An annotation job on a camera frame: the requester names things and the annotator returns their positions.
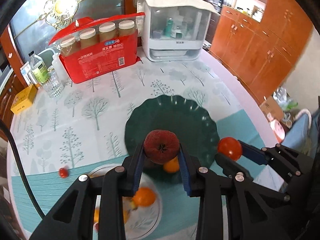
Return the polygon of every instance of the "white wall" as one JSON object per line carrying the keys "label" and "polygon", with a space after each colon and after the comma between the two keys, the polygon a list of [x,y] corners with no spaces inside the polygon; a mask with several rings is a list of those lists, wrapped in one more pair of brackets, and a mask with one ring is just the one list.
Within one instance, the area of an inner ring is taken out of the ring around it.
{"label": "white wall", "polygon": [[311,113],[318,109],[320,95],[320,35],[313,28],[295,69],[283,86],[297,100],[299,109],[307,108]]}
{"label": "white wall", "polygon": [[235,8],[240,7],[244,11],[247,11],[247,8],[249,8],[252,11],[254,6],[258,6],[263,10],[266,8],[266,4],[259,0],[237,0]]}

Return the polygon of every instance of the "small white box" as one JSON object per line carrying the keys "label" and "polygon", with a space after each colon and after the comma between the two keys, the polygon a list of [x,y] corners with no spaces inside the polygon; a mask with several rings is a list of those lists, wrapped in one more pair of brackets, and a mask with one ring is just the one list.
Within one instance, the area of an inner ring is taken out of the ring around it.
{"label": "small white box", "polygon": [[193,60],[207,34],[213,5],[203,0],[138,0],[142,47],[151,61]]}

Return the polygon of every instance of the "plastic bag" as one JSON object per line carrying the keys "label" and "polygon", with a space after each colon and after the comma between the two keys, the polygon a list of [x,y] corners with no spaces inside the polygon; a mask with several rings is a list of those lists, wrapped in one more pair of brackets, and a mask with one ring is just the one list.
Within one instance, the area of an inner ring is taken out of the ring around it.
{"label": "plastic bag", "polygon": [[135,64],[138,31],[144,13],[92,20],[81,18],[56,33],[49,46],[61,52],[60,60],[74,83],[81,83]]}
{"label": "plastic bag", "polygon": [[298,105],[293,98],[288,96],[287,90],[284,87],[278,87],[277,90],[273,92],[273,99],[284,112],[290,111]]}

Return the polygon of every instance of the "barcode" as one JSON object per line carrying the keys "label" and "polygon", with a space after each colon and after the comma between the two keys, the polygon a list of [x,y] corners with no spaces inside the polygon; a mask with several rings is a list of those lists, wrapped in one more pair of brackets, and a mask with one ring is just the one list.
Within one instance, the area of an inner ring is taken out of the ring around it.
{"label": "barcode", "polygon": [[124,57],[120,57],[118,58],[118,60],[119,60],[119,66],[124,65]]}

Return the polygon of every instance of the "green label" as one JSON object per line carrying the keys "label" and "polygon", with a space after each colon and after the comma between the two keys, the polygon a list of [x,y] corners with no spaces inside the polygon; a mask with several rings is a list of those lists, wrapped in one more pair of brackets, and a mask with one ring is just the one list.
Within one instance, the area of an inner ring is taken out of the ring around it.
{"label": "green label", "polygon": [[32,72],[40,83],[45,83],[50,77],[48,70],[43,63],[41,63],[39,67],[35,68]]}

